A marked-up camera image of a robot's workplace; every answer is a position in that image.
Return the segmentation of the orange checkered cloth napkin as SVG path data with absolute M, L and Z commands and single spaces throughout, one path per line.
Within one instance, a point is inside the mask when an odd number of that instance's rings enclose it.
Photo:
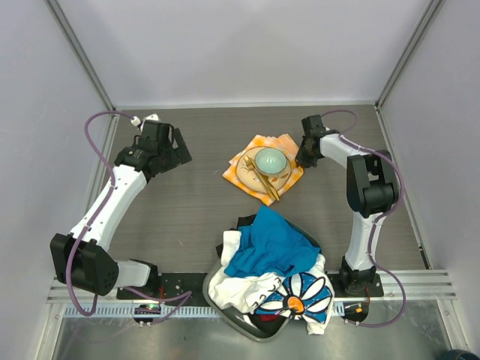
M 229 167 L 222 176 L 246 194 L 270 206 L 275 198 L 266 191 L 257 172 L 248 168 L 245 159 L 253 161 L 258 173 L 265 176 L 281 196 L 304 174 L 304 170 L 296 163 L 298 150 L 299 147 L 288 133 L 277 137 L 256 135 L 244 150 L 229 161 Z

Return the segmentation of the light blue ceramic bowl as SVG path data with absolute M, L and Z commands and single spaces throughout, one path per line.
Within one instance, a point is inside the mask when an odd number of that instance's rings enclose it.
M 287 158 L 279 149 L 263 148 L 256 153 L 254 163 L 261 173 L 273 176 L 287 167 Z

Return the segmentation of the cream floral plate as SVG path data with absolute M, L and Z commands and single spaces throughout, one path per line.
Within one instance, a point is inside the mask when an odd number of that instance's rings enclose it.
M 251 189 L 252 191 L 260 192 L 261 194 L 265 194 L 266 190 L 263 187 L 261 181 L 256 177 L 255 173 L 247 168 L 247 165 L 245 163 L 245 156 L 248 156 L 253 161 L 255 161 L 257 153 L 261 152 L 263 149 L 275 150 L 276 152 L 280 152 L 280 150 L 276 148 L 270 148 L 266 146 L 254 147 L 247 151 L 243 151 L 239 155 L 239 159 L 237 161 L 237 164 L 235 165 L 235 174 L 238 180 L 247 188 Z M 285 167 L 279 173 L 262 173 L 268 178 L 269 182 L 277 191 L 280 191 L 280 189 L 287 183 L 287 180 L 289 179 L 292 172 L 292 167 L 286 155 L 284 155 L 283 157 L 285 158 Z

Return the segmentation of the gold spoon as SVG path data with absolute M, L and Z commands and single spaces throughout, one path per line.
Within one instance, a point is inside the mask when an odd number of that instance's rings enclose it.
M 270 184 L 270 182 L 258 171 L 258 169 L 253 165 L 248 163 L 247 168 L 249 171 L 252 171 L 255 176 L 259 179 L 259 182 L 265 188 L 267 194 L 275 201 L 279 201 L 280 197 L 275 188 Z

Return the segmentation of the gold fork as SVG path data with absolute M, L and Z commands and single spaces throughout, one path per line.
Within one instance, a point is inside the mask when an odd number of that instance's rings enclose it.
M 270 181 L 257 169 L 256 165 L 254 164 L 254 161 L 250 157 L 244 156 L 244 162 L 247 168 L 250 171 L 254 172 L 255 176 L 259 179 L 260 183 L 265 188 L 267 194 L 275 201 L 279 201 L 280 197 L 278 195 L 278 192 L 270 183 Z

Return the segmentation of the blue t shirt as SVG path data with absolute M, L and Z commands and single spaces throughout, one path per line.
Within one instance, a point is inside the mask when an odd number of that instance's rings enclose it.
M 232 278 L 275 273 L 288 278 L 310 270 L 320 248 L 294 229 L 282 216 L 261 206 L 251 225 L 241 226 L 238 250 L 225 268 Z

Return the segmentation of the white flower print t shirt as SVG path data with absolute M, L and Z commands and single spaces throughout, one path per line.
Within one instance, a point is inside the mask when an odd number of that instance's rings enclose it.
M 325 257 L 320 253 L 311 269 L 290 277 L 274 272 L 259 277 L 230 277 L 225 270 L 240 243 L 238 230 L 223 233 L 220 268 L 206 285 L 213 303 L 221 310 L 234 308 L 242 314 L 304 320 L 309 335 L 323 335 L 335 303 L 335 291 L 324 272 Z

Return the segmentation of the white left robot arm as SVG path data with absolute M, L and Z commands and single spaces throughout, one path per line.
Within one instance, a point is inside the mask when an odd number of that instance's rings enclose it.
M 133 287 L 143 299 L 160 289 L 158 267 L 138 259 L 116 261 L 110 254 L 113 235 L 137 195 L 156 175 L 191 161 L 181 131 L 157 114 L 134 117 L 141 132 L 123 148 L 109 170 L 110 179 L 83 219 L 66 235 L 55 234 L 50 251 L 59 282 L 105 296 L 114 289 Z

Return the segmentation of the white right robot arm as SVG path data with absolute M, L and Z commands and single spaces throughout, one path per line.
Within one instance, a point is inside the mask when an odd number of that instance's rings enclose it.
M 326 127 L 321 115 L 303 118 L 301 125 L 304 135 L 295 162 L 307 169 L 329 158 L 346 170 L 346 200 L 353 225 L 336 283 L 345 295 L 356 296 L 375 283 L 380 230 L 401 198 L 397 169 L 388 151 L 374 151 L 348 140 L 340 131 Z

